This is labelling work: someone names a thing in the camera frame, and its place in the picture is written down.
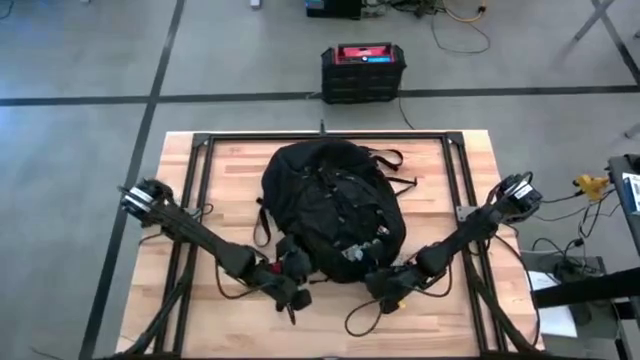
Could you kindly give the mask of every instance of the red power station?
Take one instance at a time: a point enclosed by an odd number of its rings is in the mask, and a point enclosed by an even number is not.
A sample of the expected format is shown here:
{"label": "red power station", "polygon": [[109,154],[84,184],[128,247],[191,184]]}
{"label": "red power station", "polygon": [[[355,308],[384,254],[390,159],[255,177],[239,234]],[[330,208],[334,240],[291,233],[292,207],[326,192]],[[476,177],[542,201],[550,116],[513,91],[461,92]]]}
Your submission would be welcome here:
{"label": "red power station", "polygon": [[391,43],[348,44],[322,54],[322,97],[328,104],[391,101],[407,67]]}

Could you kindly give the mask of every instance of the white paper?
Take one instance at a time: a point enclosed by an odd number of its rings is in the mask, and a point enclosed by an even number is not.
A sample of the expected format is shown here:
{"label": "white paper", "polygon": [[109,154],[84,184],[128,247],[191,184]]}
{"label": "white paper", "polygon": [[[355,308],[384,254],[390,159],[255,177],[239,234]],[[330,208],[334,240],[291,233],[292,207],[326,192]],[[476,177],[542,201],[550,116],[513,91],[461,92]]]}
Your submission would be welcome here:
{"label": "white paper", "polygon": [[[557,285],[545,274],[537,271],[529,271],[533,290],[539,290]],[[547,335],[557,335],[577,338],[578,331],[573,320],[569,306],[556,306],[552,308],[540,309],[540,332]]]}

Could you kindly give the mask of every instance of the wooden table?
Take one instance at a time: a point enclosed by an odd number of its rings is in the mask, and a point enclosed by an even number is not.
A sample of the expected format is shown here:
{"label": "wooden table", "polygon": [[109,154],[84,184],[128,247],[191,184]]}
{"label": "wooden table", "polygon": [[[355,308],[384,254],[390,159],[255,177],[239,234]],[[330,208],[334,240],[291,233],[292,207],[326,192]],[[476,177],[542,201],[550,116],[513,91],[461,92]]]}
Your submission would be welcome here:
{"label": "wooden table", "polygon": [[[491,141],[483,130],[464,131],[464,137],[474,187],[478,199],[484,199],[500,180]],[[191,138],[192,133],[168,133],[160,158],[157,178],[174,189],[177,199],[182,192]],[[442,240],[455,230],[439,142],[415,139],[356,142],[402,151],[405,163],[396,176],[418,177],[418,187],[399,199],[407,224],[401,256],[406,257],[426,244]],[[284,144],[286,142],[274,141],[216,143],[207,195],[207,202],[215,209],[204,218],[207,227],[229,241],[253,245],[252,232],[258,212],[255,199],[262,194],[260,179],[273,152]],[[460,174],[457,160],[456,168],[456,173]],[[196,179],[199,178],[200,174],[196,173]],[[464,198],[460,175],[458,183]],[[192,204],[195,204],[196,193],[194,190]],[[155,232],[157,229],[149,229],[147,234]],[[501,228],[500,234],[517,249],[516,239],[508,228]],[[265,251],[272,258],[274,244],[275,241]],[[172,242],[163,237],[140,246],[118,351],[131,345],[159,308],[171,246]],[[500,304],[531,340],[535,332],[535,311],[523,269],[498,241],[491,245],[489,255]],[[243,290],[226,276],[222,283],[228,293]],[[446,286],[445,277],[430,290],[442,292]],[[460,256],[453,262],[453,289],[449,296],[437,299],[409,295],[405,309],[383,316],[376,330],[361,338],[350,337],[343,323],[353,308],[371,299],[363,284],[321,283],[312,285],[310,290],[313,304],[297,313],[298,324],[292,326],[286,312],[276,312],[273,300],[260,293],[240,300],[224,299],[215,285],[213,258],[200,250],[183,356],[415,357],[473,356],[478,353]],[[365,308],[354,317],[350,326],[353,331],[362,331],[372,323],[377,314],[376,307]],[[488,313],[486,309],[483,311],[489,340],[494,344]],[[171,346],[172,329],[170,322],[167,349]]]}

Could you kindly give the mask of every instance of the black cable on floor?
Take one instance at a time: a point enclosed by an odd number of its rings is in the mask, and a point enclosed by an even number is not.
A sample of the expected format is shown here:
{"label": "black cable on floor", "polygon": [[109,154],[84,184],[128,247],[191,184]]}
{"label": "black cable on floor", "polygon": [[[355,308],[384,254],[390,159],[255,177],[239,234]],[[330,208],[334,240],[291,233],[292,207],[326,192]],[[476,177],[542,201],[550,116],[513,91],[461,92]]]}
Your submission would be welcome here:
{"label": "black cable on floor", "polygon": [[351,329],[349,329],[349,320],[351,319],[353,314],[358,312],[358,310],[363,309],[363,308],[365,308],[365,307],[367,307],[367,306],[369,306],[371,304],[374,304],[374,303],[377,303],[379,305],[381,301],[383,301],[383,299],[373,299],[373,300],[367,301],[366,303],[364,303],[362,305],[359,305],[355,309],[351,310],[351,312],[344,319],[344,329],[347,331],[347,334],[349,334],[349,335],[351,335],[353,337],[363,337],[365,335],[370,334],[373,331],[373,329],[376,328],[376,326],[378,325],[378,322],[380,322],[380,318],[382,317],[382,309],[378,310],[378,316],[376,316],[376,319],[373,321],[373,324],[371,324],[371,326],[367,330],[365,330],[364,332],[354,333],[353,331],[351,331]]}
{"label": "black cable on floor", "polygon": [[[511,252],[516,257],[516,259],[518,259],[518,261],[522,265],[522,269],[524,270],[525,275],[527,276],[527,282],[529,283],[529,291],[533,291],[533,282],[531,281],[531,276],[529,275],[529,271],[527,270],[527,267],[524,264],[524,261],[522,260],[522,256],[520,256],[520,254],[518,254],[518,252],[513,248],[513,246],[509,245],[509,243],[505,239],[501,238],[498,235],[496,235],[495,237],[507,247],[509,252]],[[533,338],[533,342],[531,344],[535,347],[536,345],[538,345],[538,341],[540,340],[540,310],[538,310],[538,303],[536,301],[535,296],[531,297],[531,302],[533,303],[533,309],[536,311],[536,335]]]}
{"label": "black cable on floor", "polygon": [[485,45],[485,47],[478,49],[478,50],[459,50],[459,49],[452,49],[452,48],[448,48],[446,46],[443,46],[440,43],[440,39],[438,39],[438,35],[436,34],[436,18],[438,17],[438,13],[440,12],[444,12],[442,10],[440,11],[436,11],[435,14],[433,14],[433,17],[431,18],[431,35],[433,36],[433,40],[436,42],[436,45],[438,46],[439,49],[444,50],[444,51],[448,51],[454,54],[462,54],[462,55],[478,55],[478,54],[482,54],[483,52],[491,49],[491,38],[485,34],[484,32],[482,32],[482,30],[478,29],[475,25],[473,25],[472,23],[464,23],[469,25],[473,30],[475,30],[478,34],[482,35],[482,37],[484,37],[487,45]]}
{"label": "black cable on floor", "polygon": [[398,96],[398,108],[400,108],[400,114],[402,114],[402,119],[404,120],[404,123],[407,124],[409,129],[415,130],[416,128],[414,128],[413,125],[411,125],[411,122],[407,118],[407,115],[404,113],[404,109],[402,108],[402,97],[400,96]]}

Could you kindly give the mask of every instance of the black cable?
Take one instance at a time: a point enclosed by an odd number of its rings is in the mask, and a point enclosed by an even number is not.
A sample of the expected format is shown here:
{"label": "black cable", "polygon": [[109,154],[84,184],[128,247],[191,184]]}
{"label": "black cable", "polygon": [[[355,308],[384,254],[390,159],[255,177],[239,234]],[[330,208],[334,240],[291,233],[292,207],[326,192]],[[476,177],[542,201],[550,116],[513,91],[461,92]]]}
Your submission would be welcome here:
{"label": "black cable", "polygon": [[351,310],[351,312],[349,313],[349,315],[347,315],[347,317],[344,319],[344,329],[347,331],[347,334],[353,336],[353,337],[363,337],[365,335],[368,335],[369,333],[371,333],[373,331],[373,329],[376,328],[376,326],[378,325],[378,322],[380,322],[380,318],[382,317],[382,308],[380,308],[378,310],[378,316],[376,316],[375,321],[373,322],[373,324],[364,332],[362,333],[354,333],[349,329],[349,319],[351,319],[351,317],[353,316],[353,314],[355,314],[358,310],[371,305],[373,303],[380,303],[383,299],[374,299],[371,301],[367,301],[366,303],[357,306],[355,309]]}
{"label": "black cable", "polygon": [[404,113],[404,109],[402,108],[402,97],[401,96],[398,96],[398,108],[400,108],[400,113],[402,114],[402,119],[404,120],[405,124],[407,124],[409,129],[415,130],[416,128],[414,128],[413,125],[411,125],[411,122],[409,122],[409,119],[407,118],[407,115]]}
{"label": "black cable", "polygon": [[551,239],[547,239],[547,238],[537,238],[536,241],[533,242],[533,245],[531,246],[531,251],[535,251],[536,250],[536,245],[540,242],[540,241],[544,241],[546,243],[551,244],[551,246],[553,246],[556,250],[558,250],[557,252],[560,254],[563,254],[564,252],[562,251],[562,249],[560,249],[560,247],[558,245],[556,245],[556,243],[553,242],[553,240]]}
{"label": "black cable", "polygon": [[557,199],[553,199],[553,200],[542,200],[540,201],[543,204],[554,204],[557,202],[561,202],[561,201],[565,201],[565,200],[571,200],[571,199],[575,199],[578,196],[584,195],[584,191],[580,190],[576,193],[574,193],[573,195],[570,196],[565,196],[565,197],[561,197],[561,198],[557,198]]}
{"label": "black cable", "polygon": [[8,18],[9,16],[11,16],[11,12],[13,12],[13,5],[15,5],[16,2],[13,0],[9,0],[8,3],[9,7],[7,8],[7,11],[4,13],[4,15],[0,16],[0,20]]}
{"label": "black cable", "polygon": [[[420,293],[422,295],[425,296],[430,296],[430,297],[434,297],[434,298],[443,298],[446,297],[447,295],[449,295],[451,293],[451,289],[453,288],[453,271],[452,271],[452,265],[451,263],[449,263],[449,269],[447,271],[449,273],[449,284],[447,285],[447,289],[442,293],[442,294],[434,294],[434,293],[430,293],[430,292],[426,292],[420,289],[416,289],[416,288],[411,288],[411,290]],[[431,287],[431,285],[435,284],[438,280],[440,280],[442,278],[442,276],[440,277],[435,277],[432,283],[427,282],[427,284],[425,284],[425,288],[429,288]]]}
{"label": "black cable", "polygon": [[[529,291],[533,291],[533,282],[531,281],[531,276],[529,275],[529,271],[527,271],[527,267],[524,264],[524,261],[522,260],[522,256],[520,256],[520,254],[518,254],[518,252],[513,248],[513,246],[509,245],[509,243],[506,240],[504,240],[498,235],[496,235],[495,237],[500,242],[505,244],[507,246],[507,249],[509,249],[509,251],[518,259],[518,261],[522,265],[522,269],[524,269],[525,275],[527,276],[527,282],[529,283]],[[540,310],[538,309],[538,302],[536,301],[535,296],[531,297],[531,302],[533,303],[533,309],[536,311],[536,318],[537,318],[536,319],[536,335],[533,339],[533,343],[531,344],[535,347],[536,345],[538,345],[538,341],[540,340]]]}
{"label": "black cable", "polygon": [[537,215],[533,215],[532,217],[535,218],[535,219],[538,219],[540,221],[554,222],[554,221],[564,220],[564,219],[570,218],[572,216],[576,216],[576,215],[580,214],[582,211],[584,211],[588,207],[589,207],[589,205],[583,206],[580,209],[578,209],[578,210],[576,210],[576,211],[574,211],[572,213],[569,213],[567,215],[558,216],[557,218],[548,219],[548,218],[543,218],[543,217],[540,217],[540,216],[537,216]]}
{"label": "black cable", "polygon": [[49,359],[53,359],[53,360],[64,360],[63,358],[60,358],[60,357],[57,357],[57,356],[54,356],[54,355],[51,355],[51,354],[47,354],[47,353],[45,353],[45,352],[42,352],[42,351],[40,351],[40,350],[38,350],[38,349],[34,348],[33,346],[29,346],[29,350],[31,350],[34,354],[38,354],[38,355],[40,355],[40,356],[43,356],[43,357],[46,357],[46,358],[49,358]]}
{"label": "black cable", "polygon": [[[246,284],[243,284],[242,282],[240,282],[240,280],[235,279],[238,283],[244,285],[245,287],[247,286]],[[266,284],[262,284],[260,286],[254,287],[254,288],[250,288],[249,290],[237,294],[237,295],[229,295],[227,294],[224,290],[222,290],[222,284],[220,283],[220,265],[218,265],[218,260],[216,260],[216,286],[218,287],[218,291],[220,292],[220,295],[222,295],[225,299],[228,300],[237,300],[240,298],[243,298],[249,294],[253,294],[254,292],[258,292],[266,287],[272,286],[273,284],[271,283],[266,283]]]}
{"label": "black cable", "polygon": [[435,14],[433,14],[433,17],[431,18],[431,34],[433,35],[433,40],[436,42],[436,45],[438,46],[438,48],[440,48],[441,50],[444,51],[448,51],[454,54],[463,54],[463,55],[478,55],[478,54],[482,54],[483,52],[491,49],[491,38],[489,38],[489,36],[487,34],[485,34],[484,32],[482,32],[482,30],[478,29],[475,25],[473,25],[472,23],[464,23],[469,25],[472,29],[474,29],[478,34],[482,35],[486,42],[487,45],[479,50],[458,50],[458,49],[452,49],[452,48],[448,48],[443,46],[440,43],[440,40],[438,39],[438,35],[436,34],[436,18],[438,17],[438,13],[440,12],[444,12],[442,10],[438,10],[436,11]]}
{"label": "black cable", "polygon": [[142,243],[144,243],[145,241],[147,241],[147,240],[151,240],[151,239],[155,239],[155,238],[157,238],[157,237],[159,237],[159,236],[162,236],[162,235],[164,235],[164,234],[163,234],[163,233],[162,233],[162,231],[161,231],[161,232],[159,232],[159,233],[157,233],[157,234],[153,234],[153,235],[145,236],[145,237],[143,237],[142,239],[140,239],[140,241],[138,242],[138,245],[142,245]]}
{"label": "black cable", "polygon": [[591,222],[591,226],[589,227],[589,231],[587,231],[585,233],[584,229],[582,228],[584,226],[585,221],[587,220],[587,218],[589,217],[589,210],[591,209],[591,206],[587,207],[587,209],[584,211],[584,214],[582,215],[582,220],[578,223],[578,235],[580,237],[582,237],[583,239],[588,238],[589,236],[591,236],[591,233],[593,232],[593,229],[596,226],[596,223],[598,222],[598,217],[600,216],[600,209],[602,208],[602,203],[607,199],[607,197],[609,197],[609,195],[611,195],[611,193],[613,193],[615,190],[609,190],[606,193],[604,193],[604,195],[602,196],[602,199],[600,199],[597,202],[597,208],[596,208],[596,213],[595,216],[593,217],[593,221]]}

